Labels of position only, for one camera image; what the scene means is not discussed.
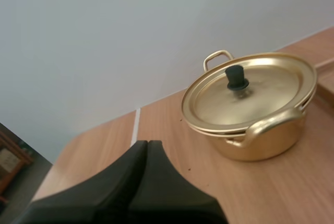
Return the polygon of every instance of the lid knob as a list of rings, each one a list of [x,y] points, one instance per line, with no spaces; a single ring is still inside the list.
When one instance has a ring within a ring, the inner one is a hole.
[[[240,65],[233,65],[225,70],[226,76],[229,80],[228,88],[232,91],[238,91],[246,88],[249,85],[245,79],[244,68]]]

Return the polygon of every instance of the floor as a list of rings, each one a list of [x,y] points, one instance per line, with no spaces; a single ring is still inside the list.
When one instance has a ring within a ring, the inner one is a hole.
[[[37,155],[34,163],[15,177],[3,195],[9,203],[0,214],[1,224],[11,224],[25,210],[50,168],[51,163]]]

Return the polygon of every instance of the table surface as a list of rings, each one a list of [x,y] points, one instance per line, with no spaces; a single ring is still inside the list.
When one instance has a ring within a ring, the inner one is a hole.
[[[281,49],[313,64],[334,54],[334,28]],[[333,223],[334,111],[318,98],[310,104],[302,139],[260,162],[221,156],[182,119],[183,91],[141,109],[137,139],[162,140],[176,170],[216,197],[231,224]],[[102,171],[129,147],[135,112],[93,128],[62,151],[34,200],[60,192]]]

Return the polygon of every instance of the gold pot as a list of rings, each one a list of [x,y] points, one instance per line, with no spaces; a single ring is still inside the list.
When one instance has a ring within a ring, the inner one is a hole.
[[[230,60],[208,70],[208,62],[219,55]],[[307,61],[276,52],[234,58],[221,50],[204,60],[204,71],[187,89],[182,112],[223,155],[267,159],[300,139],[317,84]]]

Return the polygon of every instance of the pot handle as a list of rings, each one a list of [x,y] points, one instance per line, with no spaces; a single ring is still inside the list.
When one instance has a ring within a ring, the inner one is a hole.
[[[246,130],[246,135],[242,142],[238,142],[235,140],[227,140],[226,142],[236,147],[248,147],[259,135],[264,134],[265,132],[273,129],[274,127],[284,124],[286,122],[297,120],[301,118],[303,114],[304,113],[298,108],[286,109],[283,112],[280,112],[274,116],[269,116],[258,122],[255,122]]]
[[[219,50],[216,51],[212,54],[210,54],[208,57],[205,58],[204,62],[203,62],[203,68],[204,68],[204,72],[206,73],[209,69],[208,69],[208,62],[210,60],[212,60],[213,58],[216,58],[219,55],[225,55],[226,57],[228,57],[230,60],[234,59],[234,57],[232,56],[232,54],[230,54],[228,51],[226,50]]]

